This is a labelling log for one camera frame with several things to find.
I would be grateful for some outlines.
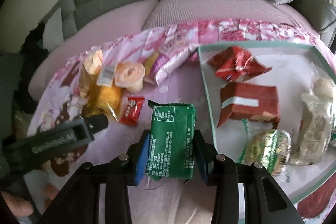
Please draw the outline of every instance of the red candy wrapper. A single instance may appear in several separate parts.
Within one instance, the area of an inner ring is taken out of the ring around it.
[[[272,69],[261,65],[248,50],[238,46],[228,47],[208,63],[216,69],[216,77],[227,82],[243,82]]]
[[[227,119],[262,121],[278,127],[280,121],[276,86],[229,83],[220,90],[221,112],[217,127]]]
[[[121,117],[120,122],[128,126],[137,126],[145,97],[127,97],[128,105],[124,115]]]

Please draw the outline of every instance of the barcode label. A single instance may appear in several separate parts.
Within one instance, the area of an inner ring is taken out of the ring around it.
[[[112,86],[115,69],[116,67],[114,65],[103,66],[97,79],[97,85]]]

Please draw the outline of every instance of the red box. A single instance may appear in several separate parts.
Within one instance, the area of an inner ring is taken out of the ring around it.
[[[217,127],[227,119],[272,122],[280,121],[276,86],[229,83],[220,90],[221,112]]]

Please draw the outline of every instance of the blue gripper pad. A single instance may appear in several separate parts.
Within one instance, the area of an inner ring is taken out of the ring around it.
[[[139,160],[136,164],[136,172],[135,172],[135,177],[134,177],[134,181],[135,181],[136,186],[138,186],[138,184],[142,180],[142,178],[145,174],[145,171],[146,171],[146,166],[147,166],[147,161],[148,161],[148,153],[149,153],[149,136],[150,136],[150,134],[147,135],[147,137],[146,137],[146,139],[143,143],[141,154],[140,154]]]

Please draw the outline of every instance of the sofa armrest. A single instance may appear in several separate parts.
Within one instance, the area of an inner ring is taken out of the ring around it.
[[[336,32],[336,7],[326,0],[294,0],[289,5],[310,22],[330,47]]]

